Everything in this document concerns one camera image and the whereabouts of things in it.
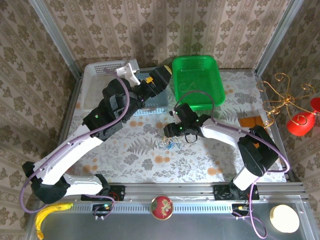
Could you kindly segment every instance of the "patterned wallpaper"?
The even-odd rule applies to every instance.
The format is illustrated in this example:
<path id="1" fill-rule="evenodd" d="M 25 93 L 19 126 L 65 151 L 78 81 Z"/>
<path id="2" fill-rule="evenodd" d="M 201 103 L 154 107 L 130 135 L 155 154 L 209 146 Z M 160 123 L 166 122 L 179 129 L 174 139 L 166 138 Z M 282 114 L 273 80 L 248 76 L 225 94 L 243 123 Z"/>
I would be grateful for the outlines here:
<path id="1" fill-rule="evenodd" d="M 78 66 L 137 58 L 140 67 L 212 55 L 255 68 L 289 0 L 45 0 Z"/>
<path id="2" fill-rule="evenodd" d="M 264 71 L 262 79 L 271 81 L 272 85 L 283 91 L 285 86 L 277 84 L 274 74 L 284 72 L 292 77 L 291 92 L 294 96 L 302 96 L 301 84 L 309 83 L 315 87 L 314 97 L 320 97 L 319 25 L 320 1 L 305 0 Z M 276 96 L 269 93 L 269 98 L 275 100 Z M 305 98 L 296 104 L 310 110 L 310 100 L 311 98 Z M 295 115 L 299 111 L 292 109 L 291 112 Z M 304 182 L 317 224 L 320 226 L 320 118 L 317 117 L 315 127 L 302 137 L 294 136 L 287 131 L 288 120 L 284 111 L 276 115 L 288 158 L 296 176 Z"/>
<path id="3" fill-rule="evenodd" d="M 40 160 L 57 145 L 74 87 L 69 76 L 29 2 L 0 0 L 0 240 L 24 235 L 21 165 Z"/>

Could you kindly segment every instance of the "yellow banana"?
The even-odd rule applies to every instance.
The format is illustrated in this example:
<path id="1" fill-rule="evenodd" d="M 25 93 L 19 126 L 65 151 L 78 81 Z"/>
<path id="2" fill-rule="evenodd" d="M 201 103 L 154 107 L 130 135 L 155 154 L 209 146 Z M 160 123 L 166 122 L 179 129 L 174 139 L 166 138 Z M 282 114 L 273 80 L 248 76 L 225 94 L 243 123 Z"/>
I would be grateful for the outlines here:
<path id="1" fill-rule="evenodd" d="M 45 218 L 53 212 L 56 211 L 64 211 L 70 209 L 74 204 L 71 202 L 67 203 L 55 203 L 50 206 L 47 206 L 46 208 L 39 211 L 35 216 L 35 229 L 36 229 L 36 235 L 37 237 L 42 240 L 44 239 L 44 234 L 41 231 L 41 223 L 45 220 Z"/>

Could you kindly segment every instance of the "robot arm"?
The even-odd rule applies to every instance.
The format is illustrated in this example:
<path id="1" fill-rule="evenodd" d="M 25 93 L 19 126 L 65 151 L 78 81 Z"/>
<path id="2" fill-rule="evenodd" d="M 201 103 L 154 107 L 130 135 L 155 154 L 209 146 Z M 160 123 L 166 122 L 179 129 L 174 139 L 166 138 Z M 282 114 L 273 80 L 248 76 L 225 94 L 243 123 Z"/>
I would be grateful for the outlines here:
<path id="1" fill-rule="evenodd" d="M 250 185 L 262 177 L 266 171 L 278 159 L 278 154 L 265 144 L 258 142 L 251 136 L 230 128 L 223 127 L 217 121 L 212 121 L 209 115 L 198 115 L 192 111 L 187 103 L 179 105 L 172 112 L 175 122 L 169 123 L 164 128 L 166 137 L 196 135 L 203 138 L 217 139 L 237 148 L 242 156 L 244 167 L 232 179 L 228 187 L 218 192 L 215 197 L 221 200 L 247 198 Z M 263 139 L 276 147 L 268 133 L 262 126 L 256 125 L 253 128 L 240 128 Z"/>
<path id="2" fill-rule="evenodd" d="M 83 177 L 72 176 L 65 172 L 83 155 L 122 129 L 122 123 L 126 123 L 137 110 L 143 108 L 147 99 L 155 97 L 165 90 L 171 78 L 171 71 L 167 66 L 155 68 L 149 73 L 150 77 L 141 82 L 134 77 L 132 72 L 130 64 L 117 69 L 118 74 L 125 75 L 135 82 L 135 84 L 130 84 L 128 80 L 122 78 L 130 99 L 128 110 L 121 121 L 101 131 L 81 137 L 77 141 L 72 141 L 83 134 L 88 134 L 111 123 L 122 114 L 127 97 L 120 82 L 114 79 L 103 89 L 103 99 L 98 107 L 83 119 L 82 125 L 66 141 L 41 161 L 36 163 L 28 161 L 23 164 L 22 169 L 29 178 L 53 154 L 61 152 L 31 179 L 31 189 L 42 202 L 52 204 L 62 197 L 70 195 L 96 195 L 110 188 L 101 174 Z"/>

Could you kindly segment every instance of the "green plastic tray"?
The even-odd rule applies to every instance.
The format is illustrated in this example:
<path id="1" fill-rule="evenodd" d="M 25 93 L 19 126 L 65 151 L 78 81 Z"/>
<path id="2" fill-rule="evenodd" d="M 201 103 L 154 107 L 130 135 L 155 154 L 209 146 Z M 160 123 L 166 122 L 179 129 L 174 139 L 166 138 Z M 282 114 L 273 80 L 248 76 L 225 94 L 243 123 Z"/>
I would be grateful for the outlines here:
<path id="1" fill-rule="evenodd" d="M 224 87 L 212 56 L 177 57 L 172 63 L 172 70 L 176 100 L 189 91 L 201 90 L 213 97 L 215 106 L 224 103 Z M 193 111 L 212 109 L 210 99 L 201 93 L 190 94 L 181 102 L 189 104 Z"/>

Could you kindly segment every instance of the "gold wire decoration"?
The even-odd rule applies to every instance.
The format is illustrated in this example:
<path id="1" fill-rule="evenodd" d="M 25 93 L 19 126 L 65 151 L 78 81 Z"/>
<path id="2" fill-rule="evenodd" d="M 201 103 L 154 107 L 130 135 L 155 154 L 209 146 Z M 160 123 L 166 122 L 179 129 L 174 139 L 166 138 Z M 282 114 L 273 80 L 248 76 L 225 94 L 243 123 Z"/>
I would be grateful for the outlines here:
<path id="1" fill-rule="evenodd" d="M 308 83 L 303 83 L 301 84 L 301 87 L 302 89 L 307 93 L 306 95 L 303 95 L 303 96 L 299 96 L 299 97 L 294 97 L 292 96 L 290 93 L 289 93 L 289 87 L 290 87 L 290 82 L 291 82 L 291 78 L 283 73 L 283 72 L 277 72 L 275 75 L 274 75 L 275 79 L 278 81 L 278 82 L 281 82 L 281 81 L 286 81 L 288 82 L 287 84 L 287 87 L 286 87 L 286 92 L 284 93 L 279 93 L 273 86 L 271 86 L 271 84 L 267 81 L 259 81 L 257 82 L 256 84 L 256 88 L 260 91 L 260 92 L 266 92 L 267 88 L 265 87 L 264 84 L 266 84 L 267 86 L 269 86 L 279 97 L 279 100 L 277 101 L 264 101 L 262 103 L 262 108 L 263 110 L 266 111 L 267 113 L 267 117 L 268 117 L 268 120 L 265 121 L 264 123 L 264 128 L 267 128 L 267 127 L 270 127 L 274 122 L 275 122 L 275 118 L 273 117 L 273 115 L 277 115 L 280 113 L 280 109 L 282 107 L 285 106 L 286 108 L 286 111 L 291 119 L 292 122 L 294 122 L 296 125 L 305 125 L 307 124 L 307 118 L 306 116 L 302 115 L 302 114 L 299 114 L 297 116 L 297 120 L 299 121 L 300 118 L 303 118 L 304 119 L 304 123 L 297 123 L 293 120 L 291 114 L 290 114 L 290 111 L 289 111 L 289 106 L 294 106 L 300 110 L 303 110 L 304 112 L 307 112 L 307 113 L 310 113 L 310 114 L 314 114 L 314 115 L 318 115 L 320 116 L 320 114 L 316 113 L 316 112 L 312 112 L 312 111 L 308 111 L 300 106 L 297 106 L 295 104 L 295 101 L 298 100 L 298 99 L 303 99 L 305 97 L 309 97 L 311 95 L 313 95 L 316 91 L 315 91 L 315 88 L 308 84 Z"/>

